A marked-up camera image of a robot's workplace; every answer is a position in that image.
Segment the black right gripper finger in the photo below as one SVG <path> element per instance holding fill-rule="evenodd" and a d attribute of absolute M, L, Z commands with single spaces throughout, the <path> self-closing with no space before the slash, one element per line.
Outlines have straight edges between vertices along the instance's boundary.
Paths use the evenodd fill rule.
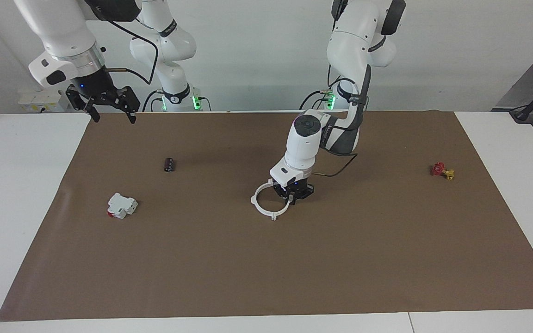
<path fill-rule="evenodd" d="M 70 102 L 70 105 L 74 110 L 83 111 L 84 113 L 88 114 L 95 123 L 98 123 L 100 121 L 101 116 L 99 115 L 97 109 L 94 106 L 93 98 L 89 98 L 87 102 L 84 101 L 82 95 L 80 95 L 74 85 L 69 85 L 65 93 L 66 97 L 68 98 L 68 101 Z"/>
<path fill-rule="evenodd" d="M 140 101 L 135 94 L 135 91 L 130 86 L 125 86 L 121 89 L 117 89 L 117 104 L 120 106 L 120 110 L 124 112 L 131 124 L 136 123 L 136 113 L 140 108 Z"/>

